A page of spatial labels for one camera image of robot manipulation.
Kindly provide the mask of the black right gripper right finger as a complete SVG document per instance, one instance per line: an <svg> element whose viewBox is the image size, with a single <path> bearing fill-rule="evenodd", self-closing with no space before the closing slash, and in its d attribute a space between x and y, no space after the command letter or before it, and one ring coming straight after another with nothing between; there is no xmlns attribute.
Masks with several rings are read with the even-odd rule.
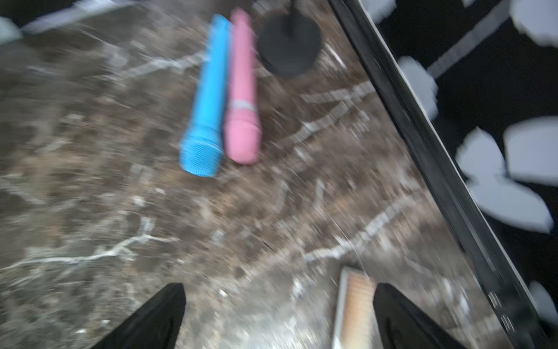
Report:
<svg viewBox="0 0 558 349"><path fill-rule="evenodd" d="M464 349L460 342L391 284L377 285L373 308L384 348Z"/></svg>

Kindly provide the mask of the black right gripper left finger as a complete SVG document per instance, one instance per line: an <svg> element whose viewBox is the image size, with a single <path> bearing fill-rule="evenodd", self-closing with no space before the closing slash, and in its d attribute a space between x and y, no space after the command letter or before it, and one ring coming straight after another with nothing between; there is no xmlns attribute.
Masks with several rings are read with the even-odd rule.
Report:
<svg viewBox="0 0 558 349"><path fill-rule="evenodd" d="M92 349L173 349L186 304L183 284L167 284Z"/></svg>

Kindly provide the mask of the blue white scrub brush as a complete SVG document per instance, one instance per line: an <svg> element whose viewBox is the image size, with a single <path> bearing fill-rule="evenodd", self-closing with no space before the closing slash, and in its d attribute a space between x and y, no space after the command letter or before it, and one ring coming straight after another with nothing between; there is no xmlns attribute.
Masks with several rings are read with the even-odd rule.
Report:
<svg viewBox="0 0 558 349"><path fill-rule="evenodd" d="M366 272L348 266L341 269L331 341L333 349L374 347L375 291L376 284Z"/></svg>

